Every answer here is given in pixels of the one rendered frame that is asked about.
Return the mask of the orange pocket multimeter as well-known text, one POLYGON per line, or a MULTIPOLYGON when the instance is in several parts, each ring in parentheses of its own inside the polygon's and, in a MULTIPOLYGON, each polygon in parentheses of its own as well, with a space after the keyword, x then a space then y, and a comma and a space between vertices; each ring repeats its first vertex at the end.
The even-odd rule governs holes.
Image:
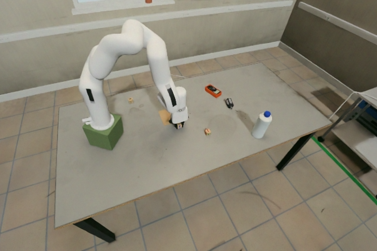
POLYGON ((211 84, 205 87, 205 91, 214 96, 215 98, 219 97, 221 95, 221 91, 211 84))

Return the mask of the tan square mat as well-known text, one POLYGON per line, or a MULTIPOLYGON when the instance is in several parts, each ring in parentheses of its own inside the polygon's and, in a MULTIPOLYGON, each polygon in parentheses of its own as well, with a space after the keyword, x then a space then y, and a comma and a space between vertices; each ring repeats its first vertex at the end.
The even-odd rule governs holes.
POLYGON ((162 120, 164 126, 170 124, 169 120, 171 118, 171 113, 169 113, 167 110, 162 110, 162 111, 158 111, 158 112, 159 112, 159 115, 161 117, 161 120, 162 120))

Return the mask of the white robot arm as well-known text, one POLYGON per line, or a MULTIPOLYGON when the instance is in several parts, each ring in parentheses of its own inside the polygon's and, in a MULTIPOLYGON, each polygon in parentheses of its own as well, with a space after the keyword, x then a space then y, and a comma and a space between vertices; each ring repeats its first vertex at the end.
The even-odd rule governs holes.
POLYGON ((110 75, 121 56, 139 54, 143 48, 147 50, 151 75, 159 90, 158 101, 171 114, 185 110, 186 90, 174 85, 164 41, 139 21, 131 19, 123 24, 121 34, 105 36, 99 45, 94 46, 84 65, 79 91, 90 113, 89 118, 83 119, 86 125, 106 130, 114 124, 103 92, 104 78, 110 75))

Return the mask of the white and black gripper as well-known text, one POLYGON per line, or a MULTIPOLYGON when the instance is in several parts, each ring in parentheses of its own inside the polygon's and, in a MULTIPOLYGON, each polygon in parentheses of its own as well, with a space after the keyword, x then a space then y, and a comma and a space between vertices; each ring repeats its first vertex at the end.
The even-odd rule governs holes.
POLYGON ((184 125, 184 122, 189 118, 188 116, 188 110, 187 107, 182 112, 175 112, 171 114, 171 118, 169 120, 170 124, 174 124, 175 128, 178 129, 177 123, 181 123, 182 127, 184 125))

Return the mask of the white bottle with blue cap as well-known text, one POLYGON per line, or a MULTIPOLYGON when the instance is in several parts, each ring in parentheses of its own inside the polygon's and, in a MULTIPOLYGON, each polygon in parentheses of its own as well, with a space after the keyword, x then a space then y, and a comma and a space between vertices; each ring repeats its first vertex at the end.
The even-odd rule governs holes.
POLYGON ((271 121, 272 117, 269 111, 260 113, 253 130, 251 131, 252 136, 257 139, 262 138, 271 121))

